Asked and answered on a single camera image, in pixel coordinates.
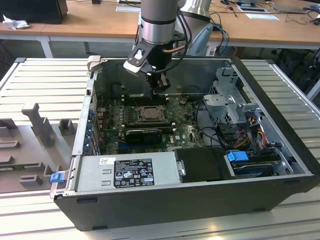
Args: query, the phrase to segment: robotic arm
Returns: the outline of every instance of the robotic arm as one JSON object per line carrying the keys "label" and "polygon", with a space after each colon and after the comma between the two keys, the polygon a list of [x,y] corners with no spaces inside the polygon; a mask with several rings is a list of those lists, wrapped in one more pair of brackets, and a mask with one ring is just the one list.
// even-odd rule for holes
{"label": "robotic arm", "polygon": [[[161,93],[171,86],[166,72],[178,65],[187,52],[195,55],[197,51],[191,51],[191,46],[199,48],[203,43],[206,45],[212,31],[209,15],[211,0],[186,0],[181,9],[178,8],[178,1],[141,0],[140,42],[123,66],[131,73],[146,74],[151,95]],[[181,41],[185,42],[184,45],[177,46]],[[182,50],[180,59],[174,65],[167,66],[172,54]]]}

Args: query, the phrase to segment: blue latch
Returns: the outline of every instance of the blue latch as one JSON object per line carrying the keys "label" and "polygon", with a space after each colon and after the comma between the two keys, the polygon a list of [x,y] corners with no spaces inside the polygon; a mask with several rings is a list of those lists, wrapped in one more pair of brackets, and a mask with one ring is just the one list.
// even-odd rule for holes
{"label": "blue latch", "polygon": [[227,157],[230,162],[248,161],[249,160],[245,151],[232,151],[227,154]]}
{"label": "blue latch", "polygon": [[50,182],[51,183],[63,183],[64,182],[64,173],[53,173],[51,174]]}

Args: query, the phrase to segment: sticker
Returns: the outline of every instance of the sticker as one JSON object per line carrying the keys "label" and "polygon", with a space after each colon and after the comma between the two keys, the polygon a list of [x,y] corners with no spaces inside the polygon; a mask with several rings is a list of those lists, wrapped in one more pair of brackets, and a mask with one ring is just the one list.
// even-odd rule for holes
{"label": "sticker", "polygon": [[114,161],[113,182],[115,188],[155,185],[151,158]]}
{"label": "sticker", "polygon": [[101,157],[100,165],[113,164],[115,160],[115,157]]}

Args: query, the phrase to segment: paper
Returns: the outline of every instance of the paper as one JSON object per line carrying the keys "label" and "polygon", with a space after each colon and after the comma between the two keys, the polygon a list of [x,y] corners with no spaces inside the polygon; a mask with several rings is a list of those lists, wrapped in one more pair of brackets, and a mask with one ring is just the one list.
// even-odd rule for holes
{"label": "paper", "polygon": [[115,8],[116,12],[131,12],[131,13],[140,13],[140,7],[132,7],[132,6],[117,6]]}
{"label": "paper", "polygon": [[9,29],[24,29],[24,28],[28,28],[30,27],[30,25],[28,25],[27,21],[24,20],[12,20],[10,18],[7,18],[5,15],[3,15],[3,19],[4,21],[2,21],[2,23],[4,25],[6,25]]}
{"label": "paper", "polygon": [[253,13],[246,13],[245,15],[248,16],[250,19],[262,19],[262,20],[280,20],[274,15],[269,14],[253,14]]}

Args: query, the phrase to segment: metal bracket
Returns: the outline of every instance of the metal bracket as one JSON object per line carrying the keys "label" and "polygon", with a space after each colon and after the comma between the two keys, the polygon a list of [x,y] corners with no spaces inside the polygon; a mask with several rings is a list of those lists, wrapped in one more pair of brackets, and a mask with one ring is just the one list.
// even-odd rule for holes
{"label": "metal bracket", "polygon": [[102,63],[101,56],[99,55],[89,56],[88,62],[86,64],[88,67],[88,71],[92,73],[98,69],[101,69],[102,68],[101,63]]}

